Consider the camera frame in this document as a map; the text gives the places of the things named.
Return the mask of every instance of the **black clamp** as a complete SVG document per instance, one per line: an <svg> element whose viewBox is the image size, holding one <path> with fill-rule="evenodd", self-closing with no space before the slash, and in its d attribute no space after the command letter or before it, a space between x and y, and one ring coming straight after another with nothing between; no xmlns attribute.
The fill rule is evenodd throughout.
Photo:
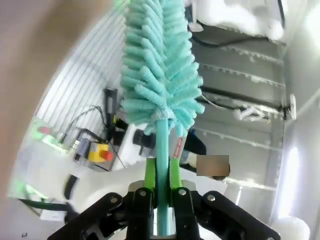
<svg viewBox="0 0 320 240"><path fill-rule="evenodd" d="M222 240L281 240L278 233L217 191L201 196L193 183L171 191L176 235L163 239L201 240L199 225ZM127 227L126 240L161 240L153 236L155 193L134 182L125 197L108 193L48 240L99 240Z"/></svg>

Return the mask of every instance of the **brush handle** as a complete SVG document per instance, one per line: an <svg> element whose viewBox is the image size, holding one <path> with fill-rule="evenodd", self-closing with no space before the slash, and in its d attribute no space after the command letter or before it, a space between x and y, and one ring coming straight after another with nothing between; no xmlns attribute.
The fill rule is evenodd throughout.
<svg viewBox="0 0 320 240"><path fill-rule="evenodd" d="M169 129L168 119L156 124L156 179L157 179L157 233L158 236L170 235L169 218Z"/></svg>

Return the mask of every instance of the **turquoise brush bristles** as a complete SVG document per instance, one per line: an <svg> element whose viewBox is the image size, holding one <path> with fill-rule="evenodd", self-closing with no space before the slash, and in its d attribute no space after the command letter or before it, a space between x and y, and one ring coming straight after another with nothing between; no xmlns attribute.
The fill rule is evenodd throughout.
<svg viewBox="0 0 320 240"><path fill-rule="evenodd" d="M132 124L147 123L146 134L156 133L158 235L169 232L168 136L176 127L186 136L198 113L196 102L203 79L191 53L182 0L132 0L126 16L126 47L121 86L122 106Z"/></svg>

